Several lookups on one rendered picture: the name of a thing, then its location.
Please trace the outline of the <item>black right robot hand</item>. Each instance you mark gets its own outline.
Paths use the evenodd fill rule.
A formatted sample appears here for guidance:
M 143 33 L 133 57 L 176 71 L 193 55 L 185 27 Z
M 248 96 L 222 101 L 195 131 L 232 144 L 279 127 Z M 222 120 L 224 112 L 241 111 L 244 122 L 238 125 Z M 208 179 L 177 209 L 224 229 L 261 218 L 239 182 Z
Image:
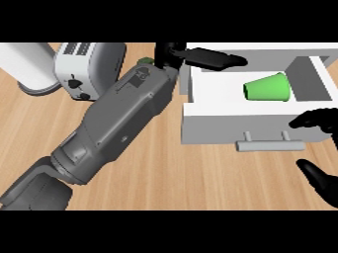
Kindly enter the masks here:
M 288 125 L 291 128 L 319 127 L 331 134 L 338 150 L 338 108 L 306 111 Z M 322 200 L 338 208 L 338 177 L 328 175 L 306 159 L 298 159 L 295 164 Z

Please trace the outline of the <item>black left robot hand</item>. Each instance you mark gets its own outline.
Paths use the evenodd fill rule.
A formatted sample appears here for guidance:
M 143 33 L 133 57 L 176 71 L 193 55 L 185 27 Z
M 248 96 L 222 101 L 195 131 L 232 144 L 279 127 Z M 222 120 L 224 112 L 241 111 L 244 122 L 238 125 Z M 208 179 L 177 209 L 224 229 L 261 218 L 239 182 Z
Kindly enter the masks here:
M 183 65 L 213 71 L 247 66 L 248 59 L 239 55 L 196 47 L 188 48 L 185 42 L 158 42 L 155 47 L 155 67 L 180 69 Z

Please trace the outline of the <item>white open drawer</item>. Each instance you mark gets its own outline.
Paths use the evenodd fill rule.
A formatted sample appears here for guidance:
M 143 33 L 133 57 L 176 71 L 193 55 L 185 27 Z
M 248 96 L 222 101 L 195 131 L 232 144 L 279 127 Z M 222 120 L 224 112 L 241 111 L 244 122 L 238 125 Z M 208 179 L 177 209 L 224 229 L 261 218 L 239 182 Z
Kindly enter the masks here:
M 192 115 L 292 115 L 338 107 L 338 90 L 318 56 L 297 57 L 285 70 L 210 72 L 190 68 Z

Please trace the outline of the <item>green cup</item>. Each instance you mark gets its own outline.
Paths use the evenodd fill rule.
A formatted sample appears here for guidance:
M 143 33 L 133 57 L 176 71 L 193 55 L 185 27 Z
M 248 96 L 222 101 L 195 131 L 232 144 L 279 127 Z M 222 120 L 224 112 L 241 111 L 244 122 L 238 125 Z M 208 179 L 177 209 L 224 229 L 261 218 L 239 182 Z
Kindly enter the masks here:
M 244 84 L 244 95 L 250 101 L 282 101 L 290 99 L 290 83 L 285 75 L 267 76 Z

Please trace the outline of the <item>white cabinet body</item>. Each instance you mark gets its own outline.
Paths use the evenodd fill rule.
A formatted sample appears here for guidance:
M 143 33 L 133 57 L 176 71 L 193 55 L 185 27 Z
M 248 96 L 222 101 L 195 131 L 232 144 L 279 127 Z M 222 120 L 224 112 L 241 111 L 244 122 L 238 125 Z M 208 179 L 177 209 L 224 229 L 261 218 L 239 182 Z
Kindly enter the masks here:
M 241 72 L 285 70 L 298 56 L 318 56 L 324 67 L 338 59 L 338 42 L 190 42 L 188 47 L 244 56 Z

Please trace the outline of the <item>silver toaster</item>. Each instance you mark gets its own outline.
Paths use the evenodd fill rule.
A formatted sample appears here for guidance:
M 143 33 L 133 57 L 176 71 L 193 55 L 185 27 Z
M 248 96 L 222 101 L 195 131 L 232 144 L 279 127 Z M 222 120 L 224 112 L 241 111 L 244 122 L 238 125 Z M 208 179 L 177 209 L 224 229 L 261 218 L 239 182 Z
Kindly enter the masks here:
M 122 42 L 63 42 L 54 59 L 56 79 L 71 98 L 96 101 L 115 84 L 125 57 Z

